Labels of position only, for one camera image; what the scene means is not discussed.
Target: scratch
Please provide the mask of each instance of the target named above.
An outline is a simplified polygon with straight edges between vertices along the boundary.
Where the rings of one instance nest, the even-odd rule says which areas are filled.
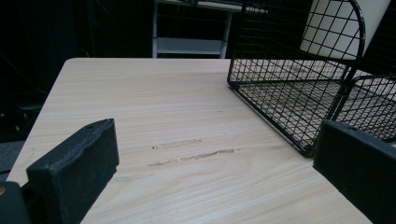
[[[206,154],[201,154],[201,155],[197,155],[197,156],[191,156],[191,157],[183,157],[180,160],[181,161],[190,161],[190,160],[199,160],[199,159],[203,159],[206,157],[211,157],[220,153],[234,153],[234,149],[223,149],[223,150],[219,150],[219,151],[215,151],[215,152],[211,152],[211,153],[206,153]],[[168,161],[156,161],[154,163],[148,164],[148,166],[162,166],[168,163],[176,163],[178,162],[177,159],[172,159],[172,160],[168,160]]]
[[[182,147],[182,146],[186,146],[189,144],[200,143],[200,142],[202,142],[202,140],[192,139],[192,140],[186,140],[186,141],[181,141],[181,142],[162,144],[161,146],[163,148],[167,149],[167,148],[171,148],[171,147]]]
[[[197,156],[185,157],[185,158],[181,158],[181,160],[182,161],[189,161],[189,160],[192,160],[192,159],[199,160],[199,159],[203,159],[203,158],[206,158],[206,157],[214,156],[214,155],[219,154],[219,153],[233,153],[233,149],[224,149],[224,150],[219,150],[219,151],[206,153],[206,154],[201,154],[201,155],[197,155]]]
[[[154,162],[152,164],[148,164],[148,166],[162,166],[162,165],[165,165],[167,163],[175,163],[175,162],[177,162],[177,160],[175,160],[175,159],[172,159],[172,160],[169,160],[169,161],[156,161],[156,162]]]
[[[155,174],[119,176],[119,177],[114,177],[113,179],[111,179],[111,181],[116,182],[116,183],[129,182],[129,181],[133,181],[133,180],[136,180],[136,179],[142,179],[142,178],[150,177],[150,176],[153,176],[153,175],[155,175]]]

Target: wooden table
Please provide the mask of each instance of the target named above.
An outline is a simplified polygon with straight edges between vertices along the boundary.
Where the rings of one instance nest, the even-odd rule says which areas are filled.
[[[8,180],[114,118],[120,165],[84,223],[369,223],[229,89],[229,63],[67,61]]]

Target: wire basket frame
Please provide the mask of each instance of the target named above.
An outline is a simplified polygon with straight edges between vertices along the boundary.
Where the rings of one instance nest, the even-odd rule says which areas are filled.
[[[359,5],[319,1],[328,5],[246,1],[229,85],[305,156],[313,154],[324,119],[395,141],[395,78],[359,70],[365,40]]]

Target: black wire basket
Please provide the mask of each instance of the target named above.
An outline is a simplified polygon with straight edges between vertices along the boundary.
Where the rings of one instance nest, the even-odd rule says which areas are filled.
[[[305,156],[324,119],[394,142],[393,18],[390,4],[368,48],[356,0],[245,1],[228,83]]]

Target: white shelf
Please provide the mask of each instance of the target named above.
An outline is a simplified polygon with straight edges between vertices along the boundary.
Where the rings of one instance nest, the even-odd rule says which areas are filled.
[[[157,53],[220,54],[220,40],[158,37]]]
[[[178,0],[155,0],[157,3],[165,3],[172,5],[181,5],[181,6],[190,6],[188,3],[184,3]],[[242,10],[241,6],[234,6],[228,4],[221,3],[212,3],[212,2],[198,2],[198,7],[205,7],[210,9],[217,9],[223,11],[231,11],[231,12],[240,12]]]

